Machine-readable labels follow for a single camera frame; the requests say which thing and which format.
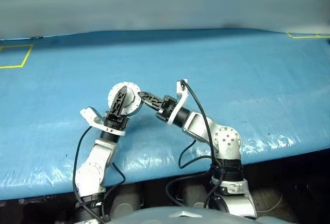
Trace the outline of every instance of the blue table surface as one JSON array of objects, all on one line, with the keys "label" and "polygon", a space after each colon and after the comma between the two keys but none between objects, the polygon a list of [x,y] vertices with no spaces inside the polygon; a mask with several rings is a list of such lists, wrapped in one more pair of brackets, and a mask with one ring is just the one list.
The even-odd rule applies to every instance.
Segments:
[{"label": "blue table surface", "polygon": [[[121,81],[176,97],[187,78],[206,114],[239,131],[244,164],[330,147],[330,45],[249,29],[111,31],[2,41],[0,66],[0,200],[72,191],[73,160],[87,123],[79,111],[100,113]],[[192,97],[187,107],[197,109]],[[99,130],[82,142],[78,165]],[[115,162],[127,183],[206,170],[198,161],[180,170],[177,160],[192,139],[144,106],[119,141]],[[183,161],[208,154],[197,143]],[[121,180],[113,168],[105,185]]]}]

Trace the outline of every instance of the white bracket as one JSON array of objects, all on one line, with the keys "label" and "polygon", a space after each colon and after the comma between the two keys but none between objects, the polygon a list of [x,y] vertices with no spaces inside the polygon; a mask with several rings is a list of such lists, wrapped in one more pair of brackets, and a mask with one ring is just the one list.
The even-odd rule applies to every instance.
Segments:
[{"label": "white bracket", "polygon": [[88,124],[92,127],[95,127],[99,130],[114,134],[123,136],[126,134],[125,131],[115,130],[110,127],[104,126],[101,124],[102,118],[100,114],[97,111],[94,111],[91,107],[88,107],[86,109],[82,109],[80,111],[80,114],[82,117],[88,122]]},{"label": "white bracket", "polygon": [[167,121],[168,125],[172,125],[173,121],[177,115],[177,113],[179,112],[179,110],[183,107],[183,105],[186,103],[187,98],[188,98],[188,89],[187,87],[182,87],[181,85],[181,81],[177,81],[176,82],[176,96],[179,100],[179,102],[177,103],[177,105],[175,106],[174,110],[172,111],[169,120]]}]

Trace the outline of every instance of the dark floor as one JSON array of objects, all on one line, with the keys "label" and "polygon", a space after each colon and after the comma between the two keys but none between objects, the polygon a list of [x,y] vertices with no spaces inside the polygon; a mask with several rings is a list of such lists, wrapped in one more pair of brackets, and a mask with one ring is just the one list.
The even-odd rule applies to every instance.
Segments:
[{"label": "dark floor", "polygon": [[[330,223],[329,155],[327,149],[245,166],[244,175],[258,216],[301,224]],[[160,190],[168,181],[140,184],[144,207],[172,205],[164,190]],[[72,216],[74,204],[73,194],[0,202],[0,223],[65,221]]]}]

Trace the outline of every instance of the white backdrop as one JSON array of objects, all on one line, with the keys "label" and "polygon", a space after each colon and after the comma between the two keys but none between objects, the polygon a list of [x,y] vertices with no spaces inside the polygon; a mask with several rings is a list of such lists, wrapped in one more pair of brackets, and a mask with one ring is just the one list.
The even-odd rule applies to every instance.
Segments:
[{"label": "white backdrop", "polygon": [[0,0],[0,39],[218,27],[329,34],[330,0]]}]

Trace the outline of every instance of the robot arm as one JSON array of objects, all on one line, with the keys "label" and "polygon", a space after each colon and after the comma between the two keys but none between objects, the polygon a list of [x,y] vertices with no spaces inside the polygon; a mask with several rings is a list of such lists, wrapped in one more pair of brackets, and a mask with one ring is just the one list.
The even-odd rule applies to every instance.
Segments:
[{"label": "robot arm", "polygon": [[[156,110],[156,116],[167,124],[175,124],[189,136],[201,142],[209,143],[208,134],[202,114],[183,107],[188,97],[187,87],[177,82],[177,99],[165,95],[159,98],[149,92],[140,92],[142,101]],[[222,167],[213,166],[211,183],[216,185],[221,174],[223,180],[216,190],[215,202],[219,209],[242,217],[256,218],[256,211],[248,188],[248,182],[243,178],[240,146],[242,139],[232,127],[222,126],[207,118],[215,149],[215,158]]]},{"label": "robot arm", "polygon": [[[128,116],[139,110],[141,105],[141,99],[137,94],[139,91],[140,88],[134,83],[118,83],[109,93],[109,109],[103,117],[92,107],[80,111],[88,124],[101,130],[101,134],[95,140],[87,160],[78,169],[75,183],[85,205],[99,216],[105,193],[103,187],[105,172],[112,164],[119,138],[125,135]],[[77,222],[89,219],[84,210],[77,213]]]}]

